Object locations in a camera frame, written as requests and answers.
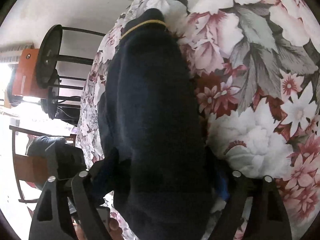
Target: bed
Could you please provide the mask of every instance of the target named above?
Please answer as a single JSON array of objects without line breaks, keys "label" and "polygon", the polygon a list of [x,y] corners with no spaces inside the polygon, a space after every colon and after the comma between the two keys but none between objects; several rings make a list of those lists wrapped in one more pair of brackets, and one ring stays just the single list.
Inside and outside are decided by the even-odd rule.
[{"label": "bed", "polygon": [[[320,211],[320,26],[304,0],[134,0],[103,38],[84,86],[76,145],[87,166],[104,158],[97,104],[121,29],[149,8],[165,15],[188,62],[207,145],[246,176],[276,178],[300,239]],[[136,239],[112,193],[105,200],[124,239]]]}]

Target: folded dark garment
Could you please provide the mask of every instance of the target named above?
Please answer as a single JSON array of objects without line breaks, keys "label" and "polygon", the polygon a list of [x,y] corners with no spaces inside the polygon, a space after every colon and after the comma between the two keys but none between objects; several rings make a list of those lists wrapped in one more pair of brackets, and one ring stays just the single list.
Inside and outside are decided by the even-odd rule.
[{"label": "folded dark garment", "polygon": [[141,240],[200,240],[213,205],[204,144],[187,64],[163,21],[150,9],[122,32],[98,106],[105,160],[92,196],[114,190]]}]

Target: white wall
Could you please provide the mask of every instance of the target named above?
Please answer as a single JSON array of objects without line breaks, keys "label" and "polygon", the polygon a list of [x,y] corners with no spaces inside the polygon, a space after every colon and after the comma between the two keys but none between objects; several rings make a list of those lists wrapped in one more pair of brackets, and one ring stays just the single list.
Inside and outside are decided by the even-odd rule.
[{"label": "white wall", "polygon": [[[18,0],[0,27],[0,47],[33,42],[39,48],[47,31],[55,24],[107,33],[128,0]],[[94,58],[102,37],[64,31],[61,54]],[[60,75],[86,78],[91,66],[58,62]],[[67,81],[63,84],[83,85]],[[60,95],[81,95],[79,90],[60,90]]]}]

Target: wooden chair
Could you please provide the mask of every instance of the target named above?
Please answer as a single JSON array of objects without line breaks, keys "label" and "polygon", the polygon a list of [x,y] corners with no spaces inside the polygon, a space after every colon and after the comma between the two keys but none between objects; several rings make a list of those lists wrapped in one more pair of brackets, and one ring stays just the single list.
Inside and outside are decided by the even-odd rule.
[{"label": "wooden chair", "polygon": [[[22,132],[34,136],[54,137],[53,135],[35,132],[27,129],[20,128],[18,126],[10,125],[9,129],[12,130],[12,159],[14,174],[18,186],[18,191],[21,203],[37,203],[38,199],[26,200],[21,190],[20,180],[32,182],[32,183],[44,183],[49,177],[47,159],[39,156],[27,156],[16,154],[15,150],[15,138],[16,132]],[[64,136],[67,140],[72,140],[73,145],[76,143],[76,135]]]}]

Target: wooden frame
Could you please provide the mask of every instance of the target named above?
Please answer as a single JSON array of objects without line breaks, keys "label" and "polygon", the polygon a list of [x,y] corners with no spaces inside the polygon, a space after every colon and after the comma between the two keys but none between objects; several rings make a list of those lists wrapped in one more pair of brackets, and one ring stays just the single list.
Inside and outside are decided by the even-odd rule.
[{"label": "wooden frame", "polygon": [[[55,136],[50,135],[50,134],[36,132],[36,131],[31,131],[28,129],[23,129],[18,126],[14,126],[14,125],[10,125],[9,129],[12,130],[12,160],[13,160],[14,175],[16,178],[16,183],[17,183],[17,187],[18,187],[18,191],[19,191],[19,195],[20,195],[19,202],[21,202],[21,203],[37,203],[38,199],[30,199],[30,200],[25,199],[23,192],[21,190],[20,180],[17,176],[16,167],[14,165],[15,156],[17,155],[16,154],[16,132],[22,132],[22,133],[30,134],[33,136],[43,136],[43,135],[48,136],[48,137],[55,137]],[[75,134],[70,134],[70,136],[63,136],[63,137],[66,139],[72,139],[73,145],[75,145],[75,143],[76,143],[76,135]]]}]

